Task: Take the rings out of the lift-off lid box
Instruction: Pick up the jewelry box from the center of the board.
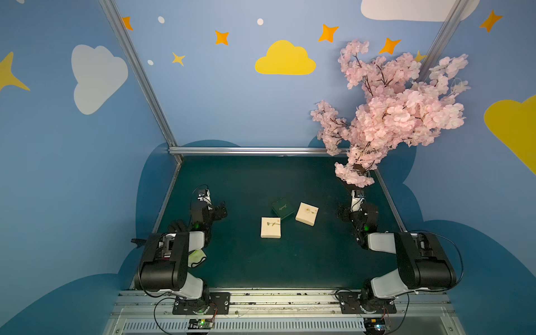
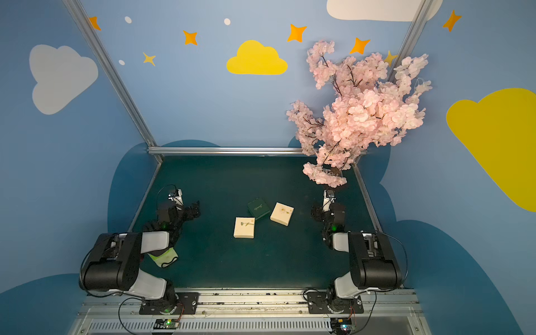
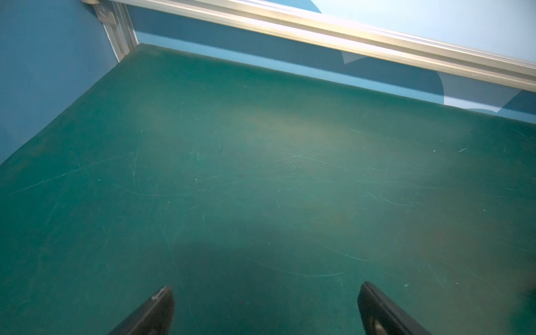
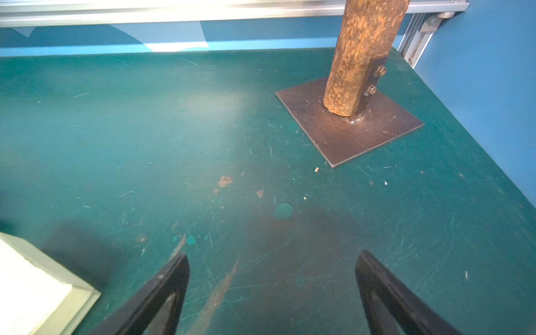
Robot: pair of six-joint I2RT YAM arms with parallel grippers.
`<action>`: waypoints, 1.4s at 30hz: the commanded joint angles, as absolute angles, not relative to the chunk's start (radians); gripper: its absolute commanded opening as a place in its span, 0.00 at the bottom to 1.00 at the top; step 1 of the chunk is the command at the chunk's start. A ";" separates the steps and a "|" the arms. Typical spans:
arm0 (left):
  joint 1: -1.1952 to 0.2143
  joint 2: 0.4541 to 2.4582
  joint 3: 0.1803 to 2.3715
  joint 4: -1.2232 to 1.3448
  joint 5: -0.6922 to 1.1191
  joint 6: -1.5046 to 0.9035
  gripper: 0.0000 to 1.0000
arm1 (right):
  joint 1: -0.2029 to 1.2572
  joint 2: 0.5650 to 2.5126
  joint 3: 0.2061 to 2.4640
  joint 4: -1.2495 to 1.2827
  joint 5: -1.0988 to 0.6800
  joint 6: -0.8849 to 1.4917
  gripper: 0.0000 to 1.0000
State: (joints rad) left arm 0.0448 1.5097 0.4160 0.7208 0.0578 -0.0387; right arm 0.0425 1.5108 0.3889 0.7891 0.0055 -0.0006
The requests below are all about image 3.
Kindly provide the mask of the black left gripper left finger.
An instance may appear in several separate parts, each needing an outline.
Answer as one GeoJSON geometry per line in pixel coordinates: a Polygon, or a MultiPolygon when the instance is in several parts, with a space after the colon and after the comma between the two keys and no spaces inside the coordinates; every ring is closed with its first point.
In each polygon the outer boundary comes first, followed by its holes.
{"type": "Polygon", "coordinates": [[[109,335],[168,335],[175,301],[171,287],[164,286],[120,322],[109,335]]]}

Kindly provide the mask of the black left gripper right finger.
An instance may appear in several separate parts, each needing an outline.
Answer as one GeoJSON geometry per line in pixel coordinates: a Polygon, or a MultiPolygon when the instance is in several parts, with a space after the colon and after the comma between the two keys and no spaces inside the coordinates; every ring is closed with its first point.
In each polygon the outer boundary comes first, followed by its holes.
{"type": "Polygon", "coordinates": [[[357,297],[366,335],[431,335],[419,322],[369,281],[365,281],[357,297]]]}

